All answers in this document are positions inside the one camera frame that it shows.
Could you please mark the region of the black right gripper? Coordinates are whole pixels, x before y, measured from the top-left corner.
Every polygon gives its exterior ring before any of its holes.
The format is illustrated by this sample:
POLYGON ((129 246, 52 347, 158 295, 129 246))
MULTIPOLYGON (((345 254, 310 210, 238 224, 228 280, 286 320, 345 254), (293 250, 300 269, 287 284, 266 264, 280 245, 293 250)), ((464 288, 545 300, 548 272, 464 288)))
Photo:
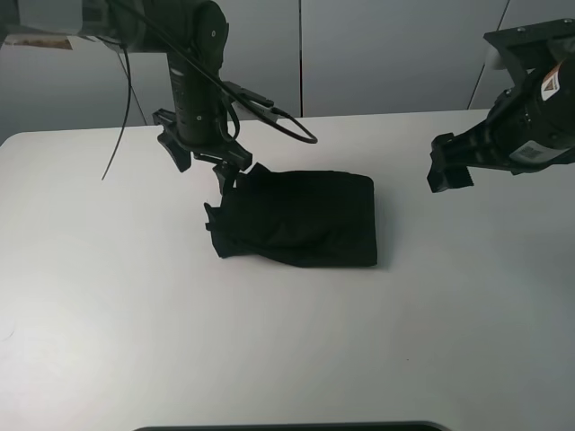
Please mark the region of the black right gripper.
POLYGON ((431 143, 427 176, 431 192, 472 187, 471 167, 514 175, 530 172, 527 163, 511 159, 530 132, 529 101, 527 88, 507 90, 478 125, 463 134, 436 136, 431 143))

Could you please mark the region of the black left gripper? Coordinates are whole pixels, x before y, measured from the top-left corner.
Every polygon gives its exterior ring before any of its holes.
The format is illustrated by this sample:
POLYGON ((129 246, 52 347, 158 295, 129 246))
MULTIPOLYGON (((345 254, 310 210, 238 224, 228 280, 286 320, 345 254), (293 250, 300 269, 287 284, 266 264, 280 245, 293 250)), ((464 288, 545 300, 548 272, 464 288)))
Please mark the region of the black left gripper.
POLYGON ((160 145, 171 156, 179 172, 191 167, 191 159, 197 158, 215 164, 219 192, 227 194, 235 185, 238 174, 252 165, 252 154, 245 150, 220 124, 186 125, 178 120, 173 111, 160 109, 153 114, 156 126, 163 132, 157 137, 160 145))

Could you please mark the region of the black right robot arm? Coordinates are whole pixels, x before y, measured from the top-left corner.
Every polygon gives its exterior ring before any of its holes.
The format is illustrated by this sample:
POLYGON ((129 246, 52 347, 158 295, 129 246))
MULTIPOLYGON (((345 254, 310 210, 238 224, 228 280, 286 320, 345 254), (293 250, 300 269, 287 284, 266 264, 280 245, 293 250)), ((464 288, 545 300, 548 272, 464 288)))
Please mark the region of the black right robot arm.
MULTIPOLYGON (((460 135, 436 136, 427 181, 432 192, 473 186, 472 168, 540 172, 574 161, 574 59, 537 68, 504 92, 486 119, 460 135)), ((223 195, 283 198, 372 197, 372 179, 346 172, 272 172, 256 164, 247 174, 231 163, 215 165, 223 195)))

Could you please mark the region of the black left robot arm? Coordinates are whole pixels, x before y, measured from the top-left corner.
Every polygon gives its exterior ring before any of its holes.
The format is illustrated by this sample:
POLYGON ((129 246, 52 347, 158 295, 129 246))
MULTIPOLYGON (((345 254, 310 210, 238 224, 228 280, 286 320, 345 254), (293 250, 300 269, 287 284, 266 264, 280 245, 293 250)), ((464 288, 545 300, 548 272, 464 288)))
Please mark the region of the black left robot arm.
POLYGON ((236 87, 220 79, 229 24, 214 1, 83 1, 80 34, 123 54, 163 54, 170 110, 154 112, 159 143, 185 172, 193 159, 245 170, 252 154, 229 131, 239 120, 236 87))

